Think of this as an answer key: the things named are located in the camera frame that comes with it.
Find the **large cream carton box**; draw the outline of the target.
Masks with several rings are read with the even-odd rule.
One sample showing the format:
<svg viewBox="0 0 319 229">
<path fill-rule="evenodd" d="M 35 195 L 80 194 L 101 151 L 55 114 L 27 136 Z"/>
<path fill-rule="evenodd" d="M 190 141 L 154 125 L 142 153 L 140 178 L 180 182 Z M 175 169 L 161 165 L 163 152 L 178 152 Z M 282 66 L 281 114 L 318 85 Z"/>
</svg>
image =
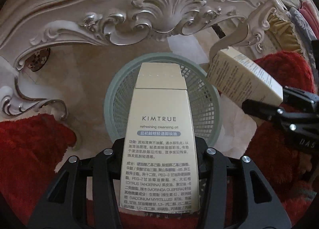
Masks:
<svg viewBox="0 0 319 229">
<path fill-rule="evenodd" d="M 262 67 L 232 47 L 211 60 L 207 80 L 241 107 L 245 100 L 274 106 L 283 102 L 282 86 Z"/>
</svg>

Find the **cream KIMTRUE box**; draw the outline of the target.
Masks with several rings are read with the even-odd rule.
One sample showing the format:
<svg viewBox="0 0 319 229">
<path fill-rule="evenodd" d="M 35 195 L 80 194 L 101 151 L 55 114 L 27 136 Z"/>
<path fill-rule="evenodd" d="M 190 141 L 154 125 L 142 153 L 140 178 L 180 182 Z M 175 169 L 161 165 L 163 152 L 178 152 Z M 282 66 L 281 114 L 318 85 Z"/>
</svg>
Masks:
<svg viewBox="0 0 319 229">
<path fill-rule="evenodd" d="M 132 94 L 121 167 L 121 208 L 198 211 L 199 178 L 187 85 L 177 64 L 145 62 Z"/>
</svg>

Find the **green mesh trash basket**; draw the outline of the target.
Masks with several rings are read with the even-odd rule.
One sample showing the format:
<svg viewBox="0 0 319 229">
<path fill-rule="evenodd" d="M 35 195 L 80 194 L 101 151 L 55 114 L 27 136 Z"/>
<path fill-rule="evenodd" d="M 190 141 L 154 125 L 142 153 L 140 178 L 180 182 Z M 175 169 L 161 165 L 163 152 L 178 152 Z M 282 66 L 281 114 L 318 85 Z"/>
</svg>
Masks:
<svg viewBox="0 0 319 229">
<path fill-rule="evenodd" d="M 172 53 L 140 56 L 112 79 L 104 120 L 112 142 L 128 136 L 158 141 L 200 137 L 213 147 L 221 130 L 220 96 L 206 72 Z"/>
</svg>

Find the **red fuzzy trousers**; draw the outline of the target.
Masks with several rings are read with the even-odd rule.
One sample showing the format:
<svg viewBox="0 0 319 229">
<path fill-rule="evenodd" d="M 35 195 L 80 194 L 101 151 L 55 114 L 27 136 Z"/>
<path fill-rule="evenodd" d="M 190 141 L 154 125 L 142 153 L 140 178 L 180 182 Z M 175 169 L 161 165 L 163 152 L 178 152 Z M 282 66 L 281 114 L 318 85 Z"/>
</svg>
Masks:
<svg viewBox="0 0 319 229">
<path fill-rule="evenodd" d="M 257 64 L 283 86 L 315 90 L 312 71 L 296 52 L 269 54 Z M 56 176 L 57 164 L 75 143 L 74 132 L 48 114 L 2 122 L 1 209 L 11 208 L 18 220 L 27 224 Z M 300 178 L 311 170 L 311 156 L 288 147 L 283 132 L 269 122 L 256 129 L 245 154 L 270 182 L 292 224 L 296 224 L 318 192 Z"/>
</svg>

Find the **beige covered sofa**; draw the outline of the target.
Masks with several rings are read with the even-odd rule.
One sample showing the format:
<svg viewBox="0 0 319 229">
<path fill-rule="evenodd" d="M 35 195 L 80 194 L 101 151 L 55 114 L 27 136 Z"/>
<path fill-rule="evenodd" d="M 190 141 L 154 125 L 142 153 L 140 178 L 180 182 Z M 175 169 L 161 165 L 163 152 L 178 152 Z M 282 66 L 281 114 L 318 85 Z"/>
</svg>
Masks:
<svg viewBox="0 0 319 229">
<path fill-rule="evenodd" d="M 280 0 L 284 12 L 268 18 L 271 41 L 277 48 L 303 56 L 316 67 L 311 42 L 318 40 L 318 0 Z"/>
</svg>

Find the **ornate white coffee table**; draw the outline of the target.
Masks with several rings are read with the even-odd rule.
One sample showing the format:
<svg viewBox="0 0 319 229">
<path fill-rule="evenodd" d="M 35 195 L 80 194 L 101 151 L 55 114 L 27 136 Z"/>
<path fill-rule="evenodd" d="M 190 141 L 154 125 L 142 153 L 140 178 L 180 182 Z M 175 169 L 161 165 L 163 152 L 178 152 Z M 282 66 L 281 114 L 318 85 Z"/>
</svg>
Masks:
<svg viewBox="0 0 319 229">
<path fill-rule="evenodd" d="M 281 0 L 1 0 L 1 114 L 20 116 L 60 103 L 49 88 L 19 80 L 25 60 L 60 45 L 128 46 L 192 35 L 236 18 L 236 30 L 212 47 L 259 47 Z"/>
</svg>

